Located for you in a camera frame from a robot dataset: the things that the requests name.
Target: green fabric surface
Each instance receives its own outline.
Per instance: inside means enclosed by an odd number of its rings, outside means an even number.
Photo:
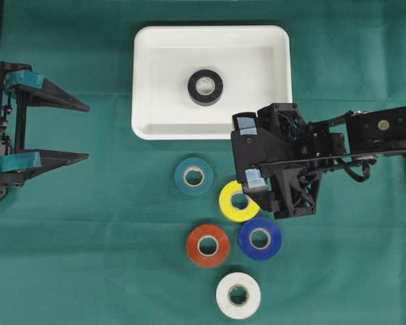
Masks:
[[[262,292],[243,324],[406,324],[406,162],[380,158],[362,184],[324,175],[317,214],[276,221],[280,252],[249,259],[217,203],[235,178],[229,141],[131,131],[133,37],[151,24],[281,26],[312,121],[406,104],[406,1],[6,0],[0,60],[32,64],[91,111],[28,109],[27,148],[90,157],[0,203],[0,324],[232,324],[215,288],[235,271]],[[189,156],[215,174],[197,198],[173,181]],[[214,269],[185,251],[206,222],[231,243]]]

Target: red tape roll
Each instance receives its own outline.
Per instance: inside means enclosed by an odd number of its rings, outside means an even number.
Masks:
[[[200,241],[212,238],[217,243],[213,254],[204,254],[200,251]],[[216,267],[225,261],[229,254],[230,243],[225,232],[215,225],[199,225],[188,236],[187,253],[189,258],[201,267]]]

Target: tape roll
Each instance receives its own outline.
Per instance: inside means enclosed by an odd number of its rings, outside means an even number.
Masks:
[[[197,184],[188,182],[190,172],[198,172],[201,180]],[[199,196],[205,193],[212,185],[214,173],[210,165],[200,158],[188,158],[182,161],[175,170],[175,183],[177,188],[189,196]]]
[[[243,194],[242,186],[237,181],[231,181],[221,190],[219,194],[219,207],[224,216],[234,222],[244,222],[253,218],[260,210],[260,207],[247,195],[248,204],[245,209],[234,207],[231,199],[235,194]]]
[[[205,238],[212,238],[217,247],[212,254],[204,254],[200,243]],[[187,253],[189,258],[201,267],[216,267],[225,261],[229,254],[230,243],[225,232],[215,225],[199,225],[188,236]]]
[[[236,288],[245,290],[243,303],[233,302],[232,291]],[[234,320],[244,320],[254,314],[261,301],[261,292],[258,283],[248,274],[235,272],[226,275],[217,286],[217,304],[227,317]]]
[[[213,105],[219,101],[222,92],[223,80],[215,71],[199,70],[188,80],[188,93],[196,104]]]
[[[264,247],[257,247],[252,243],[252,235],[257,231],[262,231],[267,236]],[[239,247],[245,255],[257,261],[263,261],[278,253],[281,247],[281,232],[271,220],[256,217],[243,224],[238,240]]]

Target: blue tape roll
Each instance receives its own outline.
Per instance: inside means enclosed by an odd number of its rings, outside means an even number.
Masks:
[[[189,171],[198,171],[202,174],[202,181],[192,185],[187,183],[186,174]],[[188,158],[182,161],[175,170],[175,183],[177,188],[189,196],[199,196],[205,193],[212,185],[214,173],[209,164],[200,158]]]
[[[0,172],[2,173],[35,167],[41,167],[41,153],[39,151],[0,156]]]
[[[266,233],[268,243],[263,248],[258,248],[251,242],[251,235],[254,231],[260,230]],[[239,247],[245,255],[257,261],[270,259],[277,254],[281,247],[281,232],[270,220],[262,217],[255,217],[247,221],[239,231]]]

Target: white tape roll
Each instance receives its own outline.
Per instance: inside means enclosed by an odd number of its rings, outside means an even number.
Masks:
[[[245,290],[243,302],[233,302],[231,292],[236,288]],[[234,272],[226,275],[217,286],[217,304],[219,309],[234,320],[244,320],[256,312],[260,305],[261,293],[255,279],[248,274]]]

